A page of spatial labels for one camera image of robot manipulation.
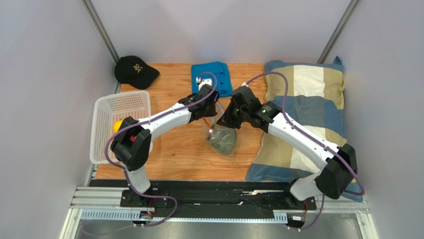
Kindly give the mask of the clear zip top bag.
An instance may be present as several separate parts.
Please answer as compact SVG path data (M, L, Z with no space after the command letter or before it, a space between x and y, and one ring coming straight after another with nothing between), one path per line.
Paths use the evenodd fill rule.
M217 121L224 114L224 107L219 101L215 103L215 110L215 116L201 119L204 139L207 145L220 157L234 158L237 132L233 128L217 124Z

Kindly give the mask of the yellow fake pear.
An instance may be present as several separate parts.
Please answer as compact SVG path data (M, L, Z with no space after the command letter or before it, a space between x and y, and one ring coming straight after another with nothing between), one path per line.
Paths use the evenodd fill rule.
M115 122L112 126L113 133L117 133L122 125L123 120Z

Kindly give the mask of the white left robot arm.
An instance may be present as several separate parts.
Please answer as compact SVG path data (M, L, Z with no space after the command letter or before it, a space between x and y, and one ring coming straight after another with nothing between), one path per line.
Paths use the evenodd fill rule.
M150 155L151 143L159 136L181 125L189 124L203 117L216 114L215 98L218 92L215 86L203 85L198 93L180 99L172 107L142 119L125 118L119 130L106 143L105 157L112 165L109 151L120 162L130 189L145 197L151 187L145 163Z

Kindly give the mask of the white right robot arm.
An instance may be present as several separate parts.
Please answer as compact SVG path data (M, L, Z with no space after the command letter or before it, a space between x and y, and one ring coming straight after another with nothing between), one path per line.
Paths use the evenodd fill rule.
M290 183L292 197L304 201L325 195L336 200L349 193L347 188L357 176L356 152L351 145L339 146L318 137L272 101L261 103L247 86L231 94L230 104L217 124L239 129L243 122L289 143L319 169L315 174Z

